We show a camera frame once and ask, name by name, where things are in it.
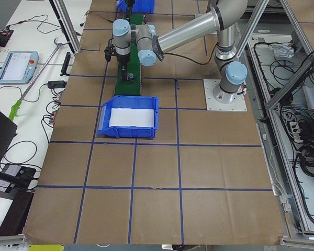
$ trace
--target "table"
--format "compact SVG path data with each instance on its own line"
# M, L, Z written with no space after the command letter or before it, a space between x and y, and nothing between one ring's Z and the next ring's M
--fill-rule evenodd
M159 0L147 20L160 34L191 20L190 8L200 11L196 1ZM104 48L110 29L90 15L82 47ZM176 52L205 61L215 43L206 36ZM102 51L76 56L24 229L29 241L277 244L284 230L249 98L247 112L207 111L202 79L220 77L216 64L167 56L142 68L142 94L160 98L156 138L97 137L116 72Z
M84 22L84 13L90 7L91 1L78 1L78 0L65 0L66 7L72 18L72 23L76 31L82 33L83 27L79 26L79 23ZM38 14L48 14L49 22L56 24L56 18L51 9L50 3L48 1L35 2L22 0L16 11L12 15L9 24L15 23L20 20L28 19L33 15ZM2 48L0 53L0 67L6 59L9 51L26 51L26 50L36 50L39 53L39 62L37 65L37 71L42 67L42 64L49 57L55 48L53 44L53 39L58 38L58 42L66 42L61 31L50 33L49 35L44 35L36 31L36 23L24 23L16 27L12 26L14 29L14 34L11 41L8 42L7 47ZM38 91L41 85L47 83L48 81L64 80L67 81L68 77L61 77L60 70L62 63L64 61L66 52L69 51L68 45L63 46L53 58L41 74L34 88L31 89L30 93L27 95L27 100L36 100L38 97ZM71 70L74 57L71 56L70 66L68 72ZM10 85L18 86L24 91L27 85ZM41 126L41 118L46 114L46 105L52 101L53 95L51 90L46 86L42 87L40 90L40 99L35 103L23 102L18 113L19 116L14 119L14 122L18 125L17 136L13 139L11 145L22 140L31 140L37 145L36 155L32 158L28 164L33 164L37 166L42 166L43 160L48 148L47 138ZM9 115L10 107L20 98L20 92L16 88L3 88L0 90L0 111ZM51 136L52 129L50 127L44 126L45 131L48 136ZM34 145L31 143L22 143L19 146L14 147L7 157L13 162L22 162L28 159L35 151ZM37 168L35 177L39 177L40 169ZM36 185L36 181L32 181L29 188ZM0 198L0 225L9 209L11 200Z

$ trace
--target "white table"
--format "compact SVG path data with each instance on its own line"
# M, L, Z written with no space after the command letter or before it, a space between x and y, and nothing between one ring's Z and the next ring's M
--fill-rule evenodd
M85 21L84 14L89 9L92 0L64 0L69 15L72 20L75 31L82 33L83 27L79 24ZM32 16L47 14L49 16L48 22L58 24L58 21L53 13L49 1L27 1L22 0L8 24L14 24L21 20L29 19ZM61 30L44 35L36 30L36 27L40 23L38 22L26 22L20 25L12 26L14 29L11 40L8 42L5 48L2 48L0 53L0 67L3 65L9 51L26 51L35 50L39 53L39 61L37 65L37 71L42 67L42 64L47 60L49 55L55 49L53 43L54 38L57 38L57 42L66 43L66 39ZM43 31L49 31L54 29L54 26L44 24L41 29ZM61 77L60 70L66 55L66 52L70 51L68 45L65 45L59 49L54 58L50 61L43 73L36 81L34 87L30 90L26 96L27 100L36 100L38 97L39 87L48 81L64 80L67 81L68 77ZM70 65L73 64L74 57L71 56ZM22 92L28 85L9 85L18 86ZM42 87L40 92L40 99L35 103L29 103L23 101L20 109L18 110L18 117L14 119L14 122L18 125L17 135L12 140L11 145L22 140L33 141L37 145L37 152L35 156L28 162L37 166L42 166L44 157L48 148L48 142L46 135L41 126L41 119L46 114L46 105L52 101L53 95L51 90L47 86ZM0 90L0 111L6 116L10 113L11 106L20 98L20 92L16 88L3 88ZM44 126L46 132L50 138L52 129L48 126ZM7 158L12 162L23 162L30 158L34 153L35 147L31 143L22 143L14 147L7 153ZM40 170L37 170L34 177L39 177ZM36 181L32 181L29 188L36 185ZM0 225L11 205L12 201L0 198Z
M75 31L82 34L83 28L80 24L85 22L84 14L89 9L92 0L64 0L68 13L70 15ZM15 24L19 21L29 19L33 16L47 14L47 22L59 25L56 16L51 8L49 1L27 1L22 0L16 11L8 22L8 25ZM38 17L33 20L43 20L44 17ZM39 54L39 64L43 64L51 52L54 50L54 39L57 42L66 43L66 39L61 30L51 32L49 34L42 34L37 30L40 22L25 22L22 24L11 26L14 33L7 43L7 46L1 48L0 63L3 63L9 51L37 51ZM43 32L48 32L57 27L42 24L39 28ZM61 50L51 61L50 64L63 64L66 52L70 51L67 46L66 50ZM71 56L70 64L73 64L74 57Z

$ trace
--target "green handle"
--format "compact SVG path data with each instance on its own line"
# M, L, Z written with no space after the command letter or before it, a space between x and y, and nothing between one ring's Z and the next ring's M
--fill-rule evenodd
M20 108L20 105L22 103L22 100L16 101L16 103L11 107L10 109L10 114L9 114L9 119L11 121L14 120L14 118L17 116L17 110Z

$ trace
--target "blue bin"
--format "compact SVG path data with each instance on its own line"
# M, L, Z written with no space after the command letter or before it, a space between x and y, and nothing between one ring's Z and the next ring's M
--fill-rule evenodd
M125 0L119 0L119 3L116 6L121 8L123 12L126 12L127 4ZM155 0L136 0L132 8L134 13L153 13L155 9Z
M150 138L156 135L158 129L158 107L159 99L157 97L140 96L115 96L103 105L98 136L105 134L109 137L119 138ZM131 108L131 109L153 109L154 127L119 127L109 126L112 108Z

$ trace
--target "brown paper surface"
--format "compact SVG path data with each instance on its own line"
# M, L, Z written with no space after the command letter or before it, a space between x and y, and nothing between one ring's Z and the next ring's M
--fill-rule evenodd
M190 19L172 17L171 0L155 2L147 21L158 34ZM113 3L93 0L91 9L113 20ZM199 11L196 1L173 3L175 14ZM111 24L89 15L86 28ZM248 112L205 110L198 79L220 78L214 61L168 55L142 67L142 94L160 98L155 139L96 136L98 105L115 88L117 61L103 54L110 38L109 30L83 33L85 49L101 50L76 56L24 230L30 242L278 244L282 221L249 98ZM208 35L178 53L205 62L215 43Z

